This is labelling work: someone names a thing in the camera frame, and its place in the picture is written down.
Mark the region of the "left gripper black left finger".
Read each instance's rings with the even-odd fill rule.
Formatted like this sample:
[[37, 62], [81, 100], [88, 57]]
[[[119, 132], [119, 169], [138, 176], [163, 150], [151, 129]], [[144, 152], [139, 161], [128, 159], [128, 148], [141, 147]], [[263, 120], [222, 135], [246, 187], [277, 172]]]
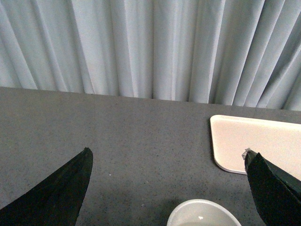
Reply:
[[2, 226], [74, 226], [93, 167], [89, 148], [0, 210]]

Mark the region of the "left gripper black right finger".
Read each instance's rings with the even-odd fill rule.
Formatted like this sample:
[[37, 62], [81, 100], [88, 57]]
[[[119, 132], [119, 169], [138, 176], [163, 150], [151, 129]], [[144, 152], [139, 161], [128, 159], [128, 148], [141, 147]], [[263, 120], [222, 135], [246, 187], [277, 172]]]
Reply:
[[258, 214], [267, 226], [301, 224], [301, 181], [250, 148], [242, 154]]

